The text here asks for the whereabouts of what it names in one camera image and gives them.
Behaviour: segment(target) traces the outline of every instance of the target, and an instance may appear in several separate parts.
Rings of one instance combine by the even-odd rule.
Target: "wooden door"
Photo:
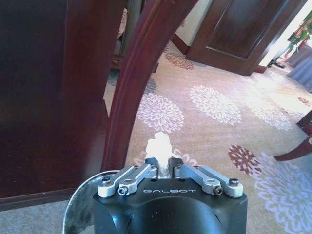
[[[187,59],[250,75],[307,0],[214,0]]]

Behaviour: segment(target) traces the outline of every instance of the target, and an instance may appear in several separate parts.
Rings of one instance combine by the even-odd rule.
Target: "floor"
[[[248,233],[312,233],[312,157],[273,158],[307,137],[295,123],[312,107],[312,94],[287,72],[272,67],[243,77],[188,61],[169,43],[142,98],[126,163],[141,164],[148,140],[163,132],[185,163],[239,178],[249,199]],[[112,72],[108,109],[116,81]],[[0,233],[59,233],[65,206],[1,212]]]

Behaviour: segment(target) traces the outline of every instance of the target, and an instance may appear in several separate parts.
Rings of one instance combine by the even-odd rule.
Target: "flower motif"
[[[254,178],[259,178],[262,172],[260,162],[249,150],[240,145],[231,145],[229,157],[240,171]]]
[[[180,24],[179,28],[183,28],[183,27],[185,26],[185,23],[186,23],[186,19],[184,19],[184,20],[182,21],[182,23]]]
[[[175,66],[183,68],[185,70],[194,69],[194,64],[191,61],[185,59],[182,55],[178,55],[175,53],[166,53],[166,59]]]
[[[275,214],[287,233],[312,232],[312,177],[291,162],[277,162],[262,153],[257,158],[263,176],[255,183],[266,209]]]
[[[248,82],[249,84],[256,84],[256,81],[251,76],[238,75],[238,77],[241,78],[243,81]]]
[[[280,130],[292,128],[292,125],[285,114],[271,104],[263,101],[260,97],[247,97],[246,104],[251,111],[261,120]]]
[[[220,123],[234,125],[241,122],[238,107],[229,98],[213,88],[202,85],[194,86],[190,91],[190,97],[197,108]]]
[[[254,72],[252,77],[256,81],[256,85],[263,92],[272,92],[277,89],[277,83],[268,79],[264,74]]]
[[[301,101],[306,106],[309,106],[309,107],[311,106],[311,103],[303,97],[298,97],[298,100]]]
[[[280,74],[278,74],[276,72],[268,70],[266,72],[266,75],[269,78],[271,78],[274,81],[276,81],[277,83],[279,83],[279,84],[281,84],[281,85],[283,85],[283,86],[285,86],[287,88],[290,88],[290,89],[295,89],[296,88],[296,86],[294,84],[290,83],[290,81],[288,81],[288,79],[286,77],[284,77],[284,76],[282,76],[282,75],[280,75]]]
[[[152,93],[143,95],[137,117],[156,131],[168,133],[180,130],[184,121],[184,115],[177,105]]]
[[[107,83],[116,86],[117,85],[117,80],[119,76],[119,70],[111,70],[109,73]],[[157,86],[153,78],[150,78],[147,82],[147,85],[144,90],[144,94],[149,94],[149,93],[154,93],[156,90]]]

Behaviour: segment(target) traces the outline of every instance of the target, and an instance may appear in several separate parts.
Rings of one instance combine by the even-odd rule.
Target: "gray cloth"
[[[304,85],[309,92],[312,92],[312,56],[306,58],[302,63],[296,66],[288,76]]]
[[[296,67],[297,65],[299,65],[300,63],[303,62],[303,60],[305,60],[307,57],[312,56],[312,48],[307,45],[304,44],[301,49],[299,50],[299,53],[293,53],[292,56],[290,56],[286,62],[292,66],[292,67]]]

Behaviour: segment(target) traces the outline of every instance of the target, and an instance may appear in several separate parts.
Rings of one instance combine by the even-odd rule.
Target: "wall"
[[[213,0],[199,0],[185,18],[184,25],[179,27],[175,32],[188,46],[192,45],[212,1]]]
[[[270,50],[268,51],[266,56],[259,63],[260,66],[266,67],[279,50],[287,47],[287,45],[289,44],[289,42],[287,41],[288,38],[292,35],[294,31],[297,30],[302,20],[308,15],[308,13],[311,10],[312,10],[312,0],[308,0],[306,4],[302,7],[302,9],[298,12],[298,14],[293,18],[293,20],[285,29],[285,31],[277,39],[275,44],[270,47]]]

